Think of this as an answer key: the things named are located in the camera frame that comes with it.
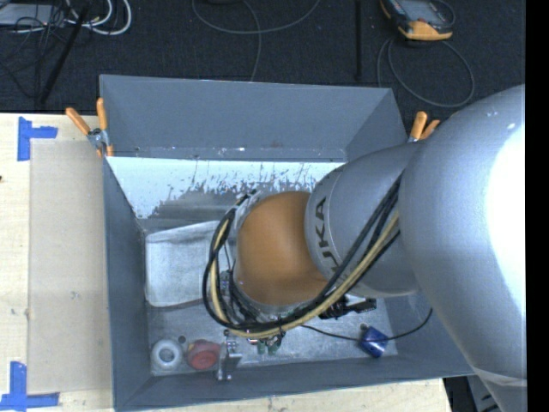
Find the blue tape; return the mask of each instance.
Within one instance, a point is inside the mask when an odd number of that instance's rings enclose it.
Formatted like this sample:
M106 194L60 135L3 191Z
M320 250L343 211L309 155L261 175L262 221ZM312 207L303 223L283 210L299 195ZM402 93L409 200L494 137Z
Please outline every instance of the blue tape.
M17 137L17 160L28 161L31 158L31 139L54 139L57 136L56 127L33 128L33 123L24 117L19 117L19 133Z
M59 393L27 395L27 366L18 361L9 363L9 393L2 394L0 410L26 412L27 408L47 408L57 406Z

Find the black cable wire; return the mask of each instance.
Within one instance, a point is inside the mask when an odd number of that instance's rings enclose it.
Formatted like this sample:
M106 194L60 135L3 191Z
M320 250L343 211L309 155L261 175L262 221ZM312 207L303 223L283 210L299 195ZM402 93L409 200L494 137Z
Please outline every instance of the black cable wire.
M213 23L210 23L208 20L203 18L198 13L198 11L196 10L196 0L192 0L192 10L193 10L193 12L195 13L195 15L198 17L198 19L200 21L202 21L204 24L210 26L212 29L216 29L216 30L224 32L224 33L234 33L234 34L237 34L237 35L251 35L251 34L258 34L258 33L277 32L277 31L281 31L283 29L288 29L289 27L296 26L297 24L299 24L300 22L305 20L309 15L312 14L312 12L317 8L320 1L321 0L316 0L315 3L312 5L312 7L305 13L305 15L299 17L296 21L292 21L291 23L288 23L288 24L283 25L283 26L272 27L272 28L269 28L269 29L257 29L255 31L238 31L238 30L233 30L233 29L226 29L226 28L220 27L220 26L215 26Z
M412 330L410 331L406 331L405 333L402 333L402 334L397 334L396 336L391 336L391 337L387 337L386 339L369 339L369 340L364 340L362 342L387 342L387 341L390 341L390 340L396 340L396 339L401 339L403 337L406 337L406 336L410 336L411 334L413 334L414 332L420 330L421 328L423 328L427 322L429 322L429 319L431 318L432 316L432 308L429 309L429 312L427 313L427 317L425 318L425 320L419 324L418 326L416 326L415 328L413 328ZM309 330L314 330L318 333L321 333L321 334L324 334L326 336L331 336L331 337L336 337L336 338L340 338L340 339L345 339L345 340L352 340L354 342L357 342L359 339L357 338L354 338L354 337L350 337L350 336L340 336L338 334L334 334L334 333L329 333L327 331L324 331L324 330L320 330L318 328L315 328L313 326L310 326L310 325L300 325L302 328L307 328Z
M254 11L254 9L250 6L250 4L248 2L246 2L245 0L244 0L244 4L250 10L251 15L254 17L254 20L256 21L256 26L257 26L256 62L254 63L254 69L253 69L253 71L251 71L251 76L250 76L250 82L252 82L254 80L254 78L256 77L257 66L259 65L259 57L261 55L261 47L262 47L262 32L261 32L261 27L259 26L259 19L257 18L256 11Z
M431 104L432 106L439 106L439 107L442 107L442 108L459 108L459 107L465 106L473 98L474 90L475 90L473 71L471 70L471 67L469 66L469 63L461 55L461 53L459 51L457 51L457 49L454 46L452 46L450 43L448 43L447 41L438 41L438 42L442 43L443 45L448 47L452 52L454 52L455 55L459 59L461 59L461 61L465 64L465 68L468 71L469 80L471 81L471 90L470 90L467 98L465 98L465 100L463 100L461 102L457 102L455 104L443 104L443 103L440 103L440 102L436 102L434 100L428 100L427 98L425 98L425 97L417 94L416 92L414 92L402 80L402 78L396 73L395 65L393 64L393 58L392 58L392 55L391 55L393 44L395 43L396 38L397 37L389 37L388 39L386 39L385 42L383 43L383 45L381 46L381 49L379 50L379 54L377 55L377 85L379 87L382 87L382 83L381 83L381 58L382 58L382 55L383 55L383 51L385 50L385 47L387 47L387 59L389 61L389 67L391 68L391 71L393 72L393 76L404 87L404 89L407 92L409 92L412 96L416 97L417 99L422 100L423 102L426 102L427 104Z
M316 0L315 3L312 5L312 7L305 13L305 15L299 17L296 21L292 21L291 23L288 23L284 26L278 26L278 27L272 27L270 29L261 29L259 25L259 19L257 18L256 12L254 9L250 6L248 2L243 0L243 3L246 5L248 10L251 12L251 15L254 17L254 21L256 23L256 30L255 31L239 31L239 30L233 30L233 29L226 29L224 27L215 26L213 23L210 23L206 19L204 19L196 10L196 0L192 0L192 9L195 13L195 15L198 17L200 21L202 21L207 26L211 27L212 29L218 30L223 33L234 33L239 35L250 35L250 34L256 34L257 35L257 53L256 53L256 61L254 63L253 71L251 72L250 81L252 82L257 73L257 66L259 65L259 57L261 56L261 49L262 49L262 34L263 33L271 33L271 32L277 32L283 29L288 29L290 27L296 26L300 22L302 22L304 19L306 19L312 12L317 8L318 4L321 0Z
M341 263L338 270L332 275L329 282L324 287L323 291L320 292L319 295L315 299L313 299L309 304L299 308L294 313L292 313L292 315L288 316L286 322L282 326L285 326L286 324L290 324L294 319L297 319L297 318L300 318L300 317L304 316L306 313L310 312L312 309L314 309L316 306L318 306L318 304L321 304L322 302L325 301L325 299L328 297L328 294L331 292L332 287L335 285L335 283L337 282L337 280L339 279L339 277L341 276L343 271L346 269L346 267L350 264L350 262L351 262L352 258L354 257L356 251L359 249L359 246L362 244L365 237L370 232L371 227L373 226L373 224L375 223L377 218L380 215L384 215L385 213L387 213L387 209L386 209L387 207L392 208L395 205L395 203L396 203L395 196L398 194L398 190L399 190L400 182L401 182L401 177L402 177L402 174L400 174L399 177L395 180L395 182L391 185L391 187L389 188L389 191L387 192L387 194L383 198L382 202L380 202L380 204L377 206L377 208L372 213L372 215L371 215L370 219L368 220L368 222L366 223L364 229L361 231L361 233L359 234L359 236L357 237L357 239L353 243L351 249L347 253L344 261ZM204 271L204 276L203 276L203 279L202 279L202 297L203 297L204 304L206 305L206 309L207 309L208 313L210 314L210 316L218 324L226 326L227 328L231 328L232 330L246 330L246 331L254 332L254 333L257 333L257 334L261 334L262 331L270 330L272 328L281 327L281 326L277 322L265 322L265 323L244 322L244 323L241 323L241 324L235 324L233 322L226 322L226 321L220 319L214 313L213 309L211 308L211 306L209 306L209 302L208 302L208 296L207 296L208 287L206 285L206 281L208 280L208 277L209 277L209 270L210 270L210 266L212 264L212 261L214 261L217 258L217 255L219 254L219 249L220 249L220 246L221 246L221 243L220 243L217 246L217 249L215 249L214 248L215 241L216 241L217 237L219 236L220 228L225 223L225 220L226 219L230 220L230 222L228 223L229 227L230 227L230 224L232 224L232 220L234 219L235 213L236 213L235 208L230 209L229 212L227 212L224 215L223 219L221 219L220 224L216 228L214 237L212 239L212 244L210 246L210 260L208 262L208 266L206 267L206 269ZM229 232L229 229L227 229L224 233L224 238L225 239L228 237L228 232ZM375 260L377 260L379 258L379 256L380 256L380 254L378 254L374 258L374 262L375 262ZM220 302L220 304L222 306L224 306L224 300L219 295L220 295L220 292L218 291L218 298L219 298L218 301Z
M325 298L327 297L328 293L331 291L332 287L335 285L335 283L337 282L337 280L339 279L339 277L341 276L341 274L343 273L343 271L346 269L346 267L348 266L348 264L351 262L354 254L356 253L356 251L358 250L359 246L362 244L362 242L364 241L366 235L370 232L371 230L371 227L373 226L373 223L376 221L376 219L379 217L380 214L382 214L385 210L385 208L388 206L388 203L391 204L393 203L393 197L394 195L396 195L396 193L398 192L398 187L400 185L400 181L401 181L401 175L397 178L397 180L392 184L391 188L389 188L389 191L388 193L386 194L385 198L382 200L382 202L380 202L380 204L377 206L377 208L374 210L371 218L369 219L369 221L366 223L365 225L365 228L363 229L363 231L361 232L361 234L359 235L359 237L357 237L357 239L355 240L355 242L353 243L353 246L351 247L351 249L349 250L349 252L347 253L344 261L341 263L339 269L332 275L331 279L329 280L328 284L324 287L324 290L313 300L311 301L307 306L304 306L304 307L301 307L300 309L298 309L296 312L294 312L292 314L291 317L288 317L288 320L284 323L284 324L289 324L290 322L293 321L293 319L295 318L300 318L302 316L304 316L307 312L309 312L310 310L312 310L313 308L315 308L318 304L322 303ZM214 316L214 319L216 321L219 321L221 319L219 319L217 316ZM232 329L234 330L253 330L254 332L261 332L262 330L267 330L267 329L271 329L271 328L274 328L276 326L279 326L277 323L275 322L270 322L270 323L252 323L252 324L232 324Z

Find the black carpet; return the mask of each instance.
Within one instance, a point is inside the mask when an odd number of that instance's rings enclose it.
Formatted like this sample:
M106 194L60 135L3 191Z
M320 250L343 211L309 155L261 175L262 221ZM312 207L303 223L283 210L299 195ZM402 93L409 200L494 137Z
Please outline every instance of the black carpet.
M120 0L114 1L114 28L120 28L127 15ZM444 120L475 100L525 82L526 0L444 1L455 12L449 47L414 48L397 36L379 0L359 0L359 29L356 0L129 0L130 29L106 36L83 28L45 100L48 78L74 25L35 33L0 27L0 111L63 112L73 106L94 113L101 74L380 84L394 90L409 129L418 110ZM70 2L78 11L85 0ZM105 12L105 0L94 0L90 14ZM263 33L234 33L258 30ZM391 38L394 72L388 47L379 57Z

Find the blue object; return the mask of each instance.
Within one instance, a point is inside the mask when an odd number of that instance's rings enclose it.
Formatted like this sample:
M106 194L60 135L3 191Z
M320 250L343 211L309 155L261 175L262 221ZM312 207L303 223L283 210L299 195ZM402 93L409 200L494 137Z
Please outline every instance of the blue object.
M57 136L56 127L33 128L33 123L24 117L19 117L19 133L17 139L17 160L28 161L31 157L31 138L54 139Z
M59 393L45 395L27 395L27 366L18 361L9 363L9 393L2 394L0 410L26 412L27 408L46 408L57 406Z
M387 346L387 336L381 331L376 330L373 326L369 326L367 330L362 333L362 337L359 340L360 349L371 355L372 357L381 357L385 352Z

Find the yellow cable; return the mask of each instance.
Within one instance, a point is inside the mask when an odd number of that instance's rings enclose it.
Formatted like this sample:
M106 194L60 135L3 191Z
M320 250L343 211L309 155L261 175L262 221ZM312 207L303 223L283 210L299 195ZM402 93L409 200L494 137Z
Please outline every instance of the yellow cable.
M324 302L319 304L317 307L313 308L311 311L307 312L304 316L302 316L299 319L296 319L289 324L284 325L282 328L272 328L270 330L262 331L261 333L250 333L246 331L240 331L240 330L230 330L234 335L240 336L240 337L246 337L250 339L266 339L272 336L276 336L277 334L281 333L282 331L289 331L297 326L300 326L304 324L305 322L308 322L315 316L321 314L324 312L329 306L334 304L337 300L339 300L346 292L347 290L362 276L363 272L368 270L371 265L373 264L373 260L377 256L377 254L381 251L383 248L383 245L386 241L386 239L389 237L393 229L398 224L398 212L396 211L393 214L393 217L385 227L385 229L382 231L382 233L379 236L379 239L374 244L374 246L368 251L368 253L365 255L365 257L362 259L362 261L359 262L359 264L354 268L354 270L349 274L349 276L346 278L346 280L334 291ZM221 239L222 234L224 233L225 228L220 231L220 235L218 236L218 239L216 240L216 245L219 244L219 241ZM225 314L221 310L218 295L217 295L217 288L216 288L216 279L215 276L215 264L216 261L212 261L210 264L210 275L211 277L211 293L212 293L212 300L214 301L214 310L219 318L226 321Z

